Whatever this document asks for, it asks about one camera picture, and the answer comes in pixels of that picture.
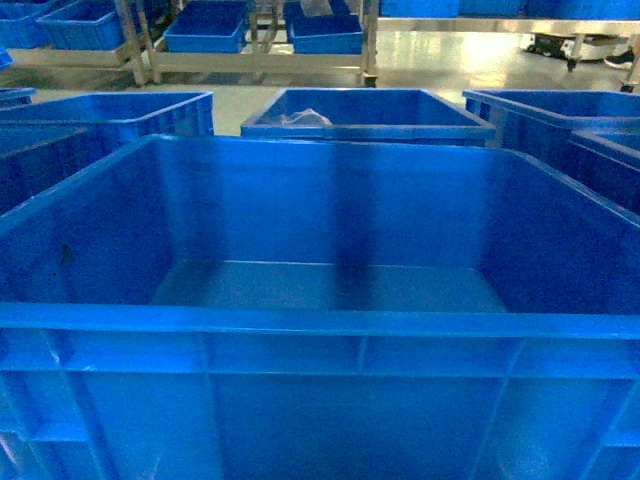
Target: black shoe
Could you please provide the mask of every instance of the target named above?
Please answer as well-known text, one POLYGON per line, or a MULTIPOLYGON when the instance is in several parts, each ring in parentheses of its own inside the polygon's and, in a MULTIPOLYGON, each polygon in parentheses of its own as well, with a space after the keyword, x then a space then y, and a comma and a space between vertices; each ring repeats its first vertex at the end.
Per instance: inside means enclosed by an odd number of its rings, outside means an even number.
POLYGON ((631 65, 633 65, 633 60, 635 58, 636 56, 633 54, 633 50, 629 49, 622 55, 605 58, 604 63, 609 65, 611 68, 616 68, 618 70, 631 70, 631 65))

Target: plastic crate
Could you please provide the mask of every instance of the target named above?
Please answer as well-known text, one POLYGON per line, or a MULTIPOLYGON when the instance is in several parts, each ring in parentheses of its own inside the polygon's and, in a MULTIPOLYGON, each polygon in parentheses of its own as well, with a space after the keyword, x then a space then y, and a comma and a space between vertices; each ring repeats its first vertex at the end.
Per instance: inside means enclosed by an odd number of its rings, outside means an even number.
MULTIPOLYGON (((344 0, 329 0, 329 5, 335 15, 350 15, 349 5, 344 0)), ((299 18, 306 18, 299 1, 287 1, 282 6, 282 17, 285 22, 287 43, 291 43, 291 26, 299 18)))
POLYGON ((640 213, 640 132, 573 132, 569 143, 577 180, 640 213))
POLYGON ((0 215, 108 153, 86 128, 0 129, 0 215))
POLYGON ((0 46, 0 70, 5 70, 11 65, 13 65, 13 58, 11 58, 6 48, 0 46))
POLYGON ((294 19, 290 40, 295 53, 359 55, 364 33, 357 15, 294 19))
POLYGON ((577 175, 568 152, 572 130, 640 128, 640 97, 616 92, 556 90, 470 90, 467 110, 494 124, 488 145, 533 155, 577 175))
POLYGON ((460 15, 516 17, 523 0, 460 0, 460 15))
POLYGON ((212 108, 209 92, 90 93, 0 110, 0 127, 92 127, 113 149, 151 133, 213 135, 212 108))
POLYGON ((383 17, 455 18, 460 0, 381 0, 383 17))
POLYGON ((5 48, 36 48, 49 43, 49 36, 36 20, 58 5, 47 2, 0 2, 0 45, 5 48))
POLYGON ((640 0, 528 0, 531 17, 576 20, 637 20, 640 0))
POLYGON ((194 1, 164 34, 170 52, 238 53, 247 33, 243 2, 194 1))
POLYGON ((3 471, 627 478, 614 207, 515 152, 140 139, 0 219, 3 471))
POLYGON ((245 137, 482 146, 494 127, 426 90, 289 88, 242 124, 245 137), (283 125, 313 109, 332 125, 283 125))
POLYGON ((35 88, 0 88, 0 108, 29 105, 35 88))
POLYGON ((113 2, 80 0, 38 19, 54 48, 115 50, 124 34, 113 2))

